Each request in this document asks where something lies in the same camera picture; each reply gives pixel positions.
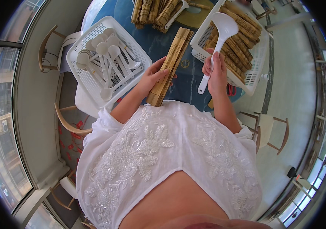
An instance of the air conditioner unit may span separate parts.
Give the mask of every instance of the air conditioner unit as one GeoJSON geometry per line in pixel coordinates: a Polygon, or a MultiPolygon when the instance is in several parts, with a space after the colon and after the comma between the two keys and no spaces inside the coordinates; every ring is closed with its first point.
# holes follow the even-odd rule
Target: air conditioner unit
{"type": "Polygon", "coordinates": [[[3,125],[3,131],[7,132],[8,131],[8,123],[6,120],[1,121],[1,124],[3,125]]]}

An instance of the bamboo slip book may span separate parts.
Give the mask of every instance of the bamboo slip book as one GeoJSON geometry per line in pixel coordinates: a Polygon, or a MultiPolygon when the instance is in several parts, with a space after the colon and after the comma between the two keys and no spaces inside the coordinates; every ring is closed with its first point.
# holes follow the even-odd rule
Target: bamboo slip book
{"type": "Polygon", "coordinates": [[[193,31],[189,29],[180,28],[174,37],[172,45],[168,51],[167,58],[165,59],[160,71],[169,69],[168,74],[159,79],[155,83],[154,87],[150,90],[147,103],[155,107],[160,107],[165,94],[169,88],[172,78],[176,72],[176,69],[181,61],[181,58],[188,46],[188,43],[193,35],[193,31]]]}

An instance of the red scissors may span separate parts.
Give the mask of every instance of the red scissors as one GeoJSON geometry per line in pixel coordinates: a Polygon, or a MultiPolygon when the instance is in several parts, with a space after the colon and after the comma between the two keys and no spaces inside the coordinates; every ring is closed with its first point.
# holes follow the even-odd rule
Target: red scissors
{"type": "Polygon", "coordinates": [[[235,96],[237,93],[237,88],[228,84],[227,85],[227,95],[228,96],[235,96]]]}

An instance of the white embroidered top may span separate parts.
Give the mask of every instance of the white embroidered top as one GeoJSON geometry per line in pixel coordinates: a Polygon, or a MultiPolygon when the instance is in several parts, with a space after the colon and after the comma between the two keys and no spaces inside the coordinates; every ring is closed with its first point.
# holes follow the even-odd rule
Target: white embroidered top
{"type": "Polygon", "coordinates": [[[92,128],[78,163],[77,192],[98,228],[117,229],[145,195],[179,170],[229,219],[250,220],[261,202],[256,145],[246,126],[233,134],[210,113],[172,101],[140,106],[126,124],[101,110],[92,128]]]}

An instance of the tiled floor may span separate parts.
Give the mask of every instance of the tiled floor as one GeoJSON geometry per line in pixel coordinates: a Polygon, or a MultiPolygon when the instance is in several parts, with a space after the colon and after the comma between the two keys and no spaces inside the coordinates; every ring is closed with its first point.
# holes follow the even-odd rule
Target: tiled floor
{"type": "MultiPolygon", "coordinates": [[[[272,22],[294,14],[290,5],[282,7],[278,2],[274,4],[278,9],[278,14],[270,16],[272,22]]],[[[266,25],[265,18],[260,22],[266,25]]],[[[276,155],[276,150],[269,146],[259,149],[257,167],[261,176],[263,200],[253,220],[257,220],[271,206],[289,182],[286,174],[290,167],[298,165],[303,155],[312,127],[316,101],[315,68],[303,24],[296,23],[281,30],[275,30],[273,34],[275,69],[267,114],[281,119],[288,118],[290,135],[288,143],[279,156],[276,155]]],[[[269,72],[269,56],[268,51],[263,74],[269,72]]],[[[74,105],[76,88],[75,78],[71,73],[66,73],[61,90],[60,108],[74,105]]],[[[236,112],[261,112],[266,89],[267,82],[260,81],[252,97],[244,95],[234,103],[236,112]]],[[[79,110],[66,111],[63,115],[66,121],[75,124],[79,121],[84,122],[87,118],[84,129],[90,128],[96,120],[93,117],[87,117],[79,110]]],[[[248,126],[253,127],[255,124],[254,119],[243,115],[238,115],[238,117],[248,126]]],[[[61,124],[60,126],[62,131],[60,140],[65,146],[60,146],[61,156],[71,169],[75,169],[80,157],[78,148],[82,149],[82,139],[74,138],[73,143],[72,135],[61,124]]],[[[270,142],[279,147],[284,133],[285,124],[275,122],[270,142]]]]}

